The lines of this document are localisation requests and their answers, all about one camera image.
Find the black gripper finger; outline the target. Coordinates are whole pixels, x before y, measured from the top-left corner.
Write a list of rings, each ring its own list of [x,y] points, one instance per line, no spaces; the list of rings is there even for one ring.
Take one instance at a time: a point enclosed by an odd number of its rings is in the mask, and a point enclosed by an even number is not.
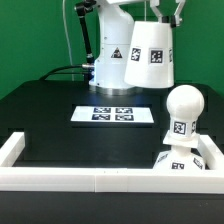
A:
[[[159,22],[164,22],[164,15],[159,10],[160,0],[149,0],[150,1],[150,8],[157,17]]]
[[[186,0],[175,0],[175,2],[177,3],[177,8],[176,8],[174,14],[171,16],[171,27],[172,28],[176,28],[181,24],[181,22],[182,22],[181,12],[185,6]]]

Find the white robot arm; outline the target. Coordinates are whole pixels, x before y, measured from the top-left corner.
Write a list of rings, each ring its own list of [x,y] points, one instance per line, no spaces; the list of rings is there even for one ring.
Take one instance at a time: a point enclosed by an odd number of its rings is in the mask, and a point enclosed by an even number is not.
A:
[[[135,21],[123,4],[148,1],[155,22]],[[96,0],[100,23],[100,54],[94,62],[92,90],[123,95],[136,87],[174,85],[172,29],[181,23],[186,0],[175,0],[172,16],[159,11],[160,0]]]

